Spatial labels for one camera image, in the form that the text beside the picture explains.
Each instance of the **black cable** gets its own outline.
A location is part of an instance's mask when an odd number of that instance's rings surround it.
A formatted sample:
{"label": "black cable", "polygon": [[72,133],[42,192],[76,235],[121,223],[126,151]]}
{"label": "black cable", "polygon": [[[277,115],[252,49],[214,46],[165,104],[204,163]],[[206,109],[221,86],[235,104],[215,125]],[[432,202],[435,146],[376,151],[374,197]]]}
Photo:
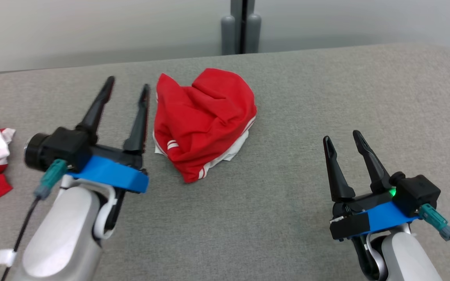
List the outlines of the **black cable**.
{"label": "black cable", "polygon": [[[18,246],[20,246],[20,242],[22,241],[23,233],[25,232],[25,229],[27,228],[27,224],[29,223],[30,216],[32,215],[32,212],[34,212],[34,209],[36,208],[36,205],[38,204],[40,198],[36,197],[32,204],[30,205],[29,211],[27,211],[27,215],[25,216],[25,219],[23,220],[22,227],[20,228],[20,233],[18,234],[18,238],[16,239],[15,246],[13,247],[13,251],[16,253],[18,251]],[[5,281],[10,267],[7,267],[5,269],[5,273],[3,273],[3,277],[1,278],[1,281]]]}

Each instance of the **camera lens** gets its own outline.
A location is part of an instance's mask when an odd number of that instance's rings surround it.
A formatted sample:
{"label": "camera lens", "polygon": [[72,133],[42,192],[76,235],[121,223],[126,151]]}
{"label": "camera lens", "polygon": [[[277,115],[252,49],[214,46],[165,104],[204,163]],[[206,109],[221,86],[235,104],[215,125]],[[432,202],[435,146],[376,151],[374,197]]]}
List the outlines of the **camera lens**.
{"label": "camera lens", "polygon": [[37,133],[31,137],[23,150],[23,161],[27,167],[38,171],[46,171],[44,161],[41,160],[41,152],[43,150],[43,142],[49,135]]}

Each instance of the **white wall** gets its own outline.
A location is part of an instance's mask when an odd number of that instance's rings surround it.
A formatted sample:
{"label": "white wall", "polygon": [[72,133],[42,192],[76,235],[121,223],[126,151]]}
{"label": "white wall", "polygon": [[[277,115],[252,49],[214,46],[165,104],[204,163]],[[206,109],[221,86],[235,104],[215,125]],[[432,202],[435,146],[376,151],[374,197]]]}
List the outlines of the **white wall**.
{"label": "white wall", "polygon": [[0,0],[0,71],[220,55],[228,0]]}
{"label": "white wall", "polygon": [[256,0],[260,52],[375,43],[450,47],[450,0]]}

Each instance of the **gray table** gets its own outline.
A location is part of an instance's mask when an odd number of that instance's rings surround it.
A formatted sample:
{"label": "gray table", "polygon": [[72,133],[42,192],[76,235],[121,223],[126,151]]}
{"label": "gray table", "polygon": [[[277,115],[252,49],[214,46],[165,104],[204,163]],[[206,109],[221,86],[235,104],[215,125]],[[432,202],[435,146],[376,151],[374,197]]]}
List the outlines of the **gray table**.
{"label": "gray table", "polygon": [[[29,137],[75,126],[115,75],[99,136],[101,144],[121,146],[144,83],[155,87],[166,73],[190,85],[205,68],[234,71],[251,86],[258,116],[250,137],[231,162],[190,185],[149,139],[149,190],[126,197],[95,280],[363,280],[352,244],[329,232],[322,143],[331,136],[349,184],[369,192],[354,129],[390,174],[424,174],[436,183],[439,210],[450,219],[450,50],[362,46],[0,75],[0,127],[16,129],[6,171],[14,189],[0,199],[0,249],[13,245],[41,176],[23,163]],[[23,246],[51,203],[37,207]],[[450,242],[424,222],[412,229],[450,280]]]}

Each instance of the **teal connector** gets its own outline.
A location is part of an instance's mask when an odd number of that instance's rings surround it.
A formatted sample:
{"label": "teal connector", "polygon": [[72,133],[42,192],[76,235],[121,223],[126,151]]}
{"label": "teal connector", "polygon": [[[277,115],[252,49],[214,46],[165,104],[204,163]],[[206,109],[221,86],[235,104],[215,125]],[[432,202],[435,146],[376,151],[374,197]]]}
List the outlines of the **teal connector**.
{"label": "teal connector", "polygon": [[444,219],[437,210],[430,204],[423,204],[420,208],[420,217],[431,224],[446,241],[450,240],[450,226],[447,219]]}
{"label": "teal connector", "polygon": [[62,159],[56,159],[46,170],[41,178],[41,183],[34,190],[34,196],[44,200],[52,192],[53,186],[67,173],[67,162]]}

